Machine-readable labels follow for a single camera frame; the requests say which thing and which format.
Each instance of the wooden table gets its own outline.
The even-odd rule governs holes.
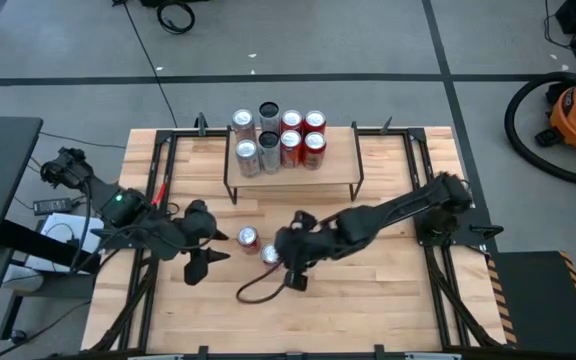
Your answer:
[[[435,171],[461,175],[451,129],[425,130]],[[131,132],[120,185],[145,190],[154,135],[155,130]],[[204,199],[229,236],[252,225],[263,243],[271,243],[275,231],[289,224],[296,210],[324,218],[412,189],[403,141],[361,137],[360,144],[365,181],[354,203],[347,185],[311,185],[240,189],[239,202],[233,205],[222,183],[225,139],[183,138],[177,145],[170,201],[183,209],[193,199]],[[306,292],[287,289],[261,305],[235,300],[243,283],[264,272],[259,258],[245,255],[234,240],[215,241],[212,247],[232,257],[211,264],[209,275],[194,287],[183,282],[186,256],[161,263],[148,353],[196,353],[200,345],[208,345],[211,353],[372,352],[374,344],[384,344],[386,351],[440,349],[425,258],[412,220],[383,230],[359,253],[320,262],[308,272]],[[484,257],[463,247],[453,247],[452,255],[466,306],[492,337],[505,343]],[[132,260],[132,250],[121,251],[99,274],[82,348],[99,340],[123,306]],[[271,275],[246,295],[269,294],[282,276],[283,271]],[[452,310],[446,308],[456,344]],[[131,345],[136,345],[141,311],[136,314]]]

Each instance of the soda can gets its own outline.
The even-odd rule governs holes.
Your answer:
[[[295,130],[299,134],[301,134],[302,121],[301,114],[297,110],[288,110],[286,111],[283,116],[281,117],[281,133],[283,134],[285,131],[288,130]]]
[[[301,160],[301,135],[295,130],[281,134],[281,165],[285,168],[295,168]]]
[[[237,143],[243,140],[257,140],[255,119],[252,117],[252,113],[246,109],[237,110],[232,115],[232,129],[235,132]]]
[[[274,174],[281,167],[281,151],[279,135],[272,131],[264,131],[259,135],[259,153],[261,165],[266,174]]]
[[[310,111],[306,114],[304,122],[304,136],[311,132],[324,133],[326,131],[326,117],[321,111]]]
[[[261,249],[259,234],[257,233],[257,229],[252,226],[245,226],[239,230],[237,242],[248,255],[256,254]]]
[[[267,266],[274,266],[279,263],[279,254],[277,254],[274,245],[267,244],[261,248],[261,261],[263,261]]]
[[[317,170],[324,162],[326,153],[326,138],[322,133],[314,132],[306,135],[304,140],[304,167]]]
[[[265,102],[259,107],[259,125],[261,131],[271,131],[279,134],[279,106],[273,102]]]
[[[259,152],[257,144],[252,140],[243,140],[237,144],[235,149],[237,153],[237,162],[241,175],[245,177],[255,177],[261,174],[261,165],[259,164]]]

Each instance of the wooden shelf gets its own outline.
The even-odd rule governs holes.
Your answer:
[[[265,186],[294,186],[294,185],[337,185],[360,184],[363,181],[363,165],[359,148],[359,137],[356,125],[352,127],[326,128],[326,154],[324,162],[317,170],[308,170],[300,165],[294,169],[281,168],[276,174],[262,173],[253,178],[241,175],[235,146],[235,134],[229,132],[226,147],[226,169],[224,185],[234,188],[233,203],[236,203],[237,188],[265,187]]]

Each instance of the gray floor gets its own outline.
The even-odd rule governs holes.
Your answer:
[[[551,11],[561,0],[551,0]],[[421,0],[211,0],[191,5],[197,25],[187,35],[162,31],[154,10],[129,4],[136,27],[160,75],[399,73],[439,74]],[[453,74],[540,74],[576,71],[572,54],[543,39],[543,0],[432,0]],[[565,39],[556,23],[553,37]],[[152,72],[127,14],[109,0],[8,0],[0,14],[0,78],[141,77]],[[457,97],[490,214],[506,228],[502,251],[565,250],[576,264],[576,186],[542,174],[519,159],[503,132],[503,114],[521,86],[515,82],[456,83]],[[281,107],[317,108],[331,124],[453,125],[439,81],[334,81],[165,84],[179,126],[204,112],[224,125],[238,108],[269,99]],[[518,119],[526,139],[545,125],[539,94]],[[156,85],[0,86],[0,116],[39,116],[44,131],[89,141],[124,144],[131,128],[170,127]],[[97,173],[117,179],[122,151],[41,137],[35,157],[45,161],[61,146],[81,146]],[[545,153],[576,169],[576,152]],[[73,195],[52,190],[27,172],[17,196]],[[13,204],[8,218],[34,226]],[[0,294],[2,305],[9,293]],[[19,327],[32,332],[78,300],[31,300]],[[85,310],[5,357],[33,358],[78,349]],[[6,347],[0,342],[0,349]]]

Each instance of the vacuum hose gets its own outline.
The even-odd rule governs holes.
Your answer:
[[[532,80],[524,85],[521,89],[519,89],[515,96],[512,97],[512,100],[510,100],[510,103],[508,104],[506,115],[504,117],[504,128],[506,130],[506,136],[508,137],[510,144],[521,157],[526,159],[526,161],[552,176],[576,184],[576,173],[553,165],[552,163],[537,156],[537,154],[534,152],[530,151],[530,149],[528,149],[528,147],[526,147],[526,145],[521,142],[519,135],[517,135],[517,129],[515,129],[515,114],[517,113],[519,104],[521,104],[521,102],[530,92],[541,85],[551,82],[564,82],[569,83],[571,87],[576,87],[576,74],[567,72],[553,72],[541,76],[538,79]]]

